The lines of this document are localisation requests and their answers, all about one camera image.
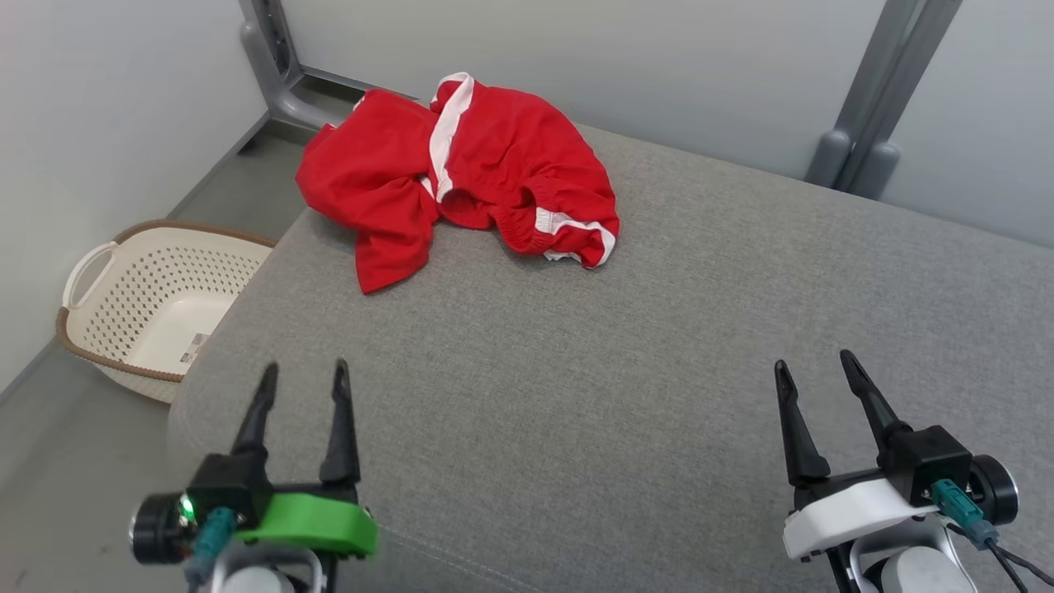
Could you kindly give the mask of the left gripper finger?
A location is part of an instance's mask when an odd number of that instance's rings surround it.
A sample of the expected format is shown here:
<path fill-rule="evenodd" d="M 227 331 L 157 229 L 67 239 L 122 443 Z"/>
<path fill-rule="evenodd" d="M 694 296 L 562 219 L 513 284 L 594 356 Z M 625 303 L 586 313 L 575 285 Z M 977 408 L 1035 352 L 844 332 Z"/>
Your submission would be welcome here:
<path fill-rule="evenodd" d="M 333 420 L 326 457 L 319 469 L 319 480 L 326 485 L 358 485 L 362 466 L 357 447 L 352 390 L 347 362 L 338 359 L 331 391 Z"/>
<path fill-rule="evenodd" d="M 240 429 L 233 443 L 233 455 L 267 455 L 264 444 L 268 413 L 274 406 L 277 394 L 279 367 L 272 362 L 264 368 L 264 375 L 256 387 Z"/>

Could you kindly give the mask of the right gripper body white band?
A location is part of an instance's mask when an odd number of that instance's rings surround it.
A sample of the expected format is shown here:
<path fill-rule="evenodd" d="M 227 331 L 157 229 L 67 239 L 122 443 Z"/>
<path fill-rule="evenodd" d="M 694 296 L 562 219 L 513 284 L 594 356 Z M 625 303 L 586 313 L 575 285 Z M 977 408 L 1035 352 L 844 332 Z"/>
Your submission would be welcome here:
<path fill-rule="evenodd" d="M 988 540 L 998 541 L 998 526 L 1015 521 L 1018 511 L 1018 488 L 1009 470 L 991 455 L 975 455 L 967 488 L 941 480 L 929 506 L 912 507 L 889 480 L 870 478 L 790 513 L 782 543 L 790 558 L 848 547 L 853 564 L 860 555 L 929 548 L 956 564 L 953 526 L 985 549 Z"/>

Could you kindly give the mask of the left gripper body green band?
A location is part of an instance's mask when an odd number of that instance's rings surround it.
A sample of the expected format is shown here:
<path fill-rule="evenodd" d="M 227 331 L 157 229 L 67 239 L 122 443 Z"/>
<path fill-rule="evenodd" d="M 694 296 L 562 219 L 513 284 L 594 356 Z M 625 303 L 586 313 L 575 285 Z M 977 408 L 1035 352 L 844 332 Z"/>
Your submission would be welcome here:
<path fill-rule="evenodd" d="M 256 528 L 241 529 L 233 511 L 199 517 L 180 493 L 148 496 L 129 526 L 129 545 L 139 564 L 214 566 L 231 543 L 279 543 L 334 557 L 371 556 L 379 526 L 352 494 L 317 487 L 275 489 Z"/>

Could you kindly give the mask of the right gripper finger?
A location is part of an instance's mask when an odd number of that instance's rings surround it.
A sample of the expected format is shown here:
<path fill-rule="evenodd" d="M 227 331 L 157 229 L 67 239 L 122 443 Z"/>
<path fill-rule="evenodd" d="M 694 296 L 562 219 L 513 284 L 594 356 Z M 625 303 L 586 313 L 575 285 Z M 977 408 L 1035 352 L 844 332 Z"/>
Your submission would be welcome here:
<path fill-rule="evenodd" d="M 889 450 L 895 434 L 907 434 L 912 428 L 900 419 L 874 383 L 865 368 L 851 350 L 840 351 L 840 362 L 853 395 L 865 410 L 867 423 L 878 450 Z"/>
<path fill-rule="evenodd" d="M 814 444 L 812 432 L 799 408 L 799 393 L 786 361 L 776 361 L 774 376 L 788 483 L 790 487 L 809 487 L 827 479 L 831 466 Z"/>

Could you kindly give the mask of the red shorts with white stripes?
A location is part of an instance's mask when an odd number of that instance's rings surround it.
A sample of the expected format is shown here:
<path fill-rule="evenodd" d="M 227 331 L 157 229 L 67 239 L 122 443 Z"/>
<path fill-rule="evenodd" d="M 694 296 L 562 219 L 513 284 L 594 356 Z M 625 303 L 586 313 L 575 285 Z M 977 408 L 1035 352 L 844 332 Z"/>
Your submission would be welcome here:
<path fill-rule="evenodd" d="M 496 229 L 516 254 L 587 269 L 607 262 L 620 234 L 609 173 L 572 121 L 466 72 L 441 79 L 428 104 L 366 91 L 308 143 L 295 180 L 306 206 L 355 232 L 365 294 L 418 273 L 441 221 Z"/>

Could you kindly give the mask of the cream perforated laundry basket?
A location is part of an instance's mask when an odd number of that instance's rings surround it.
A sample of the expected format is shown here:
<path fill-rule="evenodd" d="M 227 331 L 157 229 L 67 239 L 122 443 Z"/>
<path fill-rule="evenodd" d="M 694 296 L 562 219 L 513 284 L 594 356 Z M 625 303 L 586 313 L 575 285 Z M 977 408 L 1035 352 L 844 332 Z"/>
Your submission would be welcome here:
<path fill-rule="evenodd" d="M 56 339 L 118 386 L 172 403 L 196 333 L 213 334 L 275 248 L 255 234 L 155 219 L 72 268 Z"/>

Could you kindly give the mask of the grey partition post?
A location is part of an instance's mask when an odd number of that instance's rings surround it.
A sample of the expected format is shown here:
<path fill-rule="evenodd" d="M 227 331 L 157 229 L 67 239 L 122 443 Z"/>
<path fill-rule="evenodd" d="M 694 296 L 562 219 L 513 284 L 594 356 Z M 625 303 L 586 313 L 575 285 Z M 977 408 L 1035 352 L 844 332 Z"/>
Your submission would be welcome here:
<path fill-rule="evenodd" d="M 963 0 L 884 0 L 836 123 L 804 181 L 878 200 L 901 158 L 892 142 Z"/>
<path fill-rule="evenodd" d="M 287 23 L 282 0 L 236 0 L 242 11 L 240 42 L 259 84 L 268 117 L 301 130 L 339 125 L 345 116 L 313 104 L 296 93 L 307 82 L 323 82 L 337 98 L 360 95 L 362 87 L 331 72 L 307 67 L 300 61 Z"/>

